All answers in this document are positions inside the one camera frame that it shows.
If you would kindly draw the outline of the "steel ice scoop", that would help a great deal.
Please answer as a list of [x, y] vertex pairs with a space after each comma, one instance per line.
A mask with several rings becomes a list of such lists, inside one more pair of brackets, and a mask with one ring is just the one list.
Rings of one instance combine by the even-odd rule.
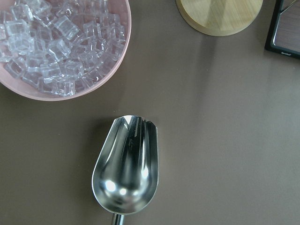
[[158, 132], [143, 117], [116, 118], [95, 164], [91, 187], [97, 202], [113, 214], [112, 224], [143, 210], [158, 187]]

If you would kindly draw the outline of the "wooden glass stand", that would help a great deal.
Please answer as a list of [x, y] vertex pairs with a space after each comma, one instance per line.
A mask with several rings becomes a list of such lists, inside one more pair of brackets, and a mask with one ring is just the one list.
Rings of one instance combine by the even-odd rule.
[[258, 16], [262, 0], [177, 0], [183, 19], [211, 36], [229, 36], [247, 28]]

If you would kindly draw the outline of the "pink bowl of ice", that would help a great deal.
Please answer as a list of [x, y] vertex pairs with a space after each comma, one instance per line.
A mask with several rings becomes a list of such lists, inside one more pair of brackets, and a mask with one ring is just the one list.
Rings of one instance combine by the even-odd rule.
[[3, 0], [0, 82], [36, 100], [82, 96], [115, 74], [130, 33], [127, 0]]

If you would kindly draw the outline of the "black framed tray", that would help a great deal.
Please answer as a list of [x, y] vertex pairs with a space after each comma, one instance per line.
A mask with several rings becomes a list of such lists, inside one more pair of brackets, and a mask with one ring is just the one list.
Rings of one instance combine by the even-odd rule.
[[276, 1], [264, 48], [292, 58], [300, 57], [300, 2], [298, 0]]

